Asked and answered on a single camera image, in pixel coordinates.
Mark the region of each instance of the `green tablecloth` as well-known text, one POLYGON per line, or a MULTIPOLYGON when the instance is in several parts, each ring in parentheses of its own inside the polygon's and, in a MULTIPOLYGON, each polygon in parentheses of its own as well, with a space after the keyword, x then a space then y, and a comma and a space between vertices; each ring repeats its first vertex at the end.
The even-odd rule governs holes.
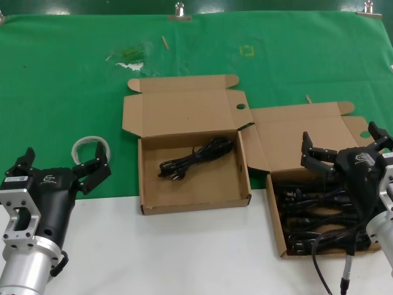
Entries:
POLYGON ((71 167, 72 145, 102 136, 112 176, 88 197, 138 195, 137 138, 122 131, 132 77, 237 74, 252 108, 349 100, 393 132, 391 43, 380 20, 351 12, 21 16, 0 27, 0 56, 0 171, 28 146, 37 168, 71 167), (116 65, 135 59, 140 72, 116 65))

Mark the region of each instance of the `box flap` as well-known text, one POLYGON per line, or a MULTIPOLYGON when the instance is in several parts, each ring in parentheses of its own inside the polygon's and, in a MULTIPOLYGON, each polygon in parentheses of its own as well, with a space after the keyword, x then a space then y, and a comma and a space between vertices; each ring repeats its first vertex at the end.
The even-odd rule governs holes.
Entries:
POLYGON ((342 117, 353 110, 350 102, 252 109, 255 127, 242 131, 247 165, 272 172, 301 168, 304 131, 318 148, 339 151, 366 145, 370 139, 360 137, 367 130, 364 119, 342 117))
POLYGON ((142 92, 124 98, 123 129, 141 137, 240 130, 252 123, 236 75, 131 79, 142 92))

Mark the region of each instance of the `bundle of black cables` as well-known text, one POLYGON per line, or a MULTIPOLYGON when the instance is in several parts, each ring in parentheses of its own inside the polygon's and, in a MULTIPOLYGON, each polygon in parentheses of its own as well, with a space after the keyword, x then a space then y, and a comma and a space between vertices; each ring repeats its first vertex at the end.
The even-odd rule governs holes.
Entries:
POLYGON ((196 152, 193 147, 191 155, 188 155, 187 157, 161 163, 161 173, 158 176, 170 176, 173 180, 183 179, 185 172, 191 165, 216 160, 223 155, 228 154, 232 148, 233 143, 227 137, 221 136, 213 138, 207 146, 200 148, 196 152))
POLYGON ((284 191, 281 192, 278 205, 281 212, 296 212, 311 207, 340 209, 345 212, 354 211, 350 198, 342 188, 328 192, 322 197, 316 197, 315 193, 305 194, 299 188, 294 189, 293 192, 284 191))
POLYGON ((355 226, 359 222, 359 218, 356 213, 320 214, 301 210, 286 213, 281 221, 291 232, 306 232, 326 224, 355 226))
MULTIPOLYGON (((296 255, 312 255, 314 242, 320 235, 321 233, 319 232, 306 231, 290 234, 287 238, 289 251, 296 255)), ((331 236, 319 243, 316 253, 332 248, 347 250, 354 243, 356 251, 365 251, 370 247, 371 240, 364 229, 360 230, 356 236, 331 236)))

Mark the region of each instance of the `coiled black cable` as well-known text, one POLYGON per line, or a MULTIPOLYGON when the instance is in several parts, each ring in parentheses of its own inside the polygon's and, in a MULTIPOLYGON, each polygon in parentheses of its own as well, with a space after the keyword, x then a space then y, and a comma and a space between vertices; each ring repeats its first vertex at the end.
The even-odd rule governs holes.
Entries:
POLYGON ((173 180, 183 179, 185 172, 191 165, 201 162, 213 161, 228 154, 233 148, 233 143, 227 137, 221 136, 213 138, 207 146, 204 146, 195 152, 192 148, 192 154, 184 158, 169 160, 160 164, 161 173, 159 177, 170 176, 173 180))

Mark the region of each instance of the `open cardboard box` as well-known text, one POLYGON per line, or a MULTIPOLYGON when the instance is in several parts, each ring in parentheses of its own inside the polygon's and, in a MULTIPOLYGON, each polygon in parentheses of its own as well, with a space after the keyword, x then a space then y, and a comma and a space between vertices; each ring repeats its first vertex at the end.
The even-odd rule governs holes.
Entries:
POLYGON ((244 92, 228 90, 235 75, 131 79, 123 129, 138 140, 139 195, 143 214, 243 207, 251 187, 241 133, 252 123, 244 92), (235 147, 212 162, 190 167, 185 178, 160 178, 159 165, 185 157, 217 136, 235 147))
MULTIPOLYGON (((363 117, 344 116, 354 110, 350 102, 313 103, 276 108, 251 109, 255 125, 241 131, 249 168, 270 171, 266 189, 273 222, 274 236, 281 257, 290 257, 284 240, 279 211, 274 194, 278 181, 310 180, 318 176, 300 165, 303 132, 307 131, 317 148, 336 151, 367 146, 372 138, 360 134, 367 131, 363 117)), ((364 253, 379 250, 373 244, 364 253)), ((328 255, 344 255, 332 250, 328 255)))

